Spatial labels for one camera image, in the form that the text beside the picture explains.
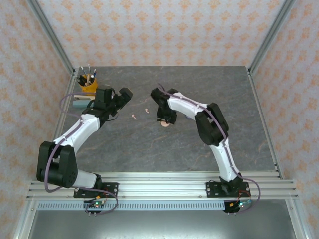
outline gray stone surface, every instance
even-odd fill
[[[128,87],[133,98],[89,137],[77,153],[87,171],[218,171],[213,153],[198,136],[196,124],[177,113],[175,125],[156,122],[150,98],[157,82],[198,102],[215,102],[229,125],[229,141],[239,170],[274,170],[245,67],[96,67],[99,85]],[[78,85],[74,92],[80,91]],[[72,103],[69,112],[79,113]],[[67,117],[63,132],[76,122]]]

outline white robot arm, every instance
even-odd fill
[[[36,173],[39,181],[44,182],[48,160],[52,156],[53,149],[58,146],[53,158],[60,158],[60,160],[51,162],[47,174],[48,183],[65,188],[102,189],[101,176],[78,170],[75,155],[88,137],[102,127],[108,121],[109,116],[114,117],[117,111],[132,98],[133,94],[127,88],[122,88],[119,92],[120,95],[115,94],[111,87],[97,88],[94,106],[87,107],[81,119],[61,137],[53,142],[45,141],[41,144]]]
[[[229,149],[228,124],[217,104],[196,102],[175,89],[166,92],[163,88],[155,88],[151,97],[159,106],[158,121],[174,124],[177,111],[196,121],[199,136],[213,151],[220,172],[220,182],[206,183],[208,197],[237,197],[246,191],[248,183],[243,182],[235,166]]]
[[[189,101],[185,101],[184,99],[189,99],[189,100],[191,100],[191,99],[187,98],[182,93],[177,92],[177,93],[174,93],[173,95],[177,96],[178,98],[170,97],[167,100],[168,106],[172,110],[181,112],[184,115],[188,116],[189,118],[192,118],[193,120],[196,120],[195,116],[198,113],[204,111],[200,107],[197,107],[194,104],[191,104]],[[196,103],[198,106],[203,106],[204,108],[207,108],[207,106],[208,106],[207,104],[199,103],[196,101],[193,101],[193,102]],[[226,147],[229,148],[228,139],[225,140],[224,144],[220,143],[218,146],[215,146],[212,144],[212,145],[209,145],[209,147],[213,151],[213,154],[214,154],[215,159],[217,161],[220,177],[227,182],[235,179],[237,177],[237,175],[232,170],[232,166],[230,165],[230,162],[228,160],[228,156],[226,153],[226,149],[225,149]],[[237,169],[237,167],[235,166],[235,163],[233,161],[233,157],[230,153],[230,150],[228,150],[228,152],[229,152],[229,155],[231,157],[230,160],[232,162],[232,165],[233,165],[235,171],[237,173],[239,173],[239,170]]]

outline patterned wallpaper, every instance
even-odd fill
[[[13,237],[69,74],[26,0],[0,1],[0,238]]]
[[[249,66],[284,0],[39,0],[74,67]]]
[[[287,178],[319,235],[319,8],[297,0],[254,75],[275,148]]]

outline pen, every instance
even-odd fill
[[[91,82],[91,83],[93,83],[93,82],[94,82],[94,75],[91,75],[90,82]]]
[[[90,64],[89,64],[89,72],[90,72],[90,76],[91,76],[91,68],[90,68]]]
[[[81,66],[81,69],[82,69],[82,71],[84,72],[84,75],[86,75],[86,72],[84,71],[83,66]]]

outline black mounting plate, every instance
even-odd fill
[[[115,196],[118,196],[119,183],[102,183],[101,190],[109,191],[110,193],[113,193]],[[76,190],[74,190],[73,197],[74,198],[95,198],[100,194],[101,192],[79,189],[77,192]],[[109,194],[106,194],[106,196],[108,198],[114,198],[113,196]]]
[[[246,198],[246,197],[249,198],[250,191],[247,190],[247,188],[249,188],[249,184],[247,182],[241,182],[237,190],[226,193],[222,189],[221,182],[214,182],[214,181],[206,182],[206,194],[208,198],[238,198],[239,191],[241,191],[242,193],[240,196],[241,198]]]

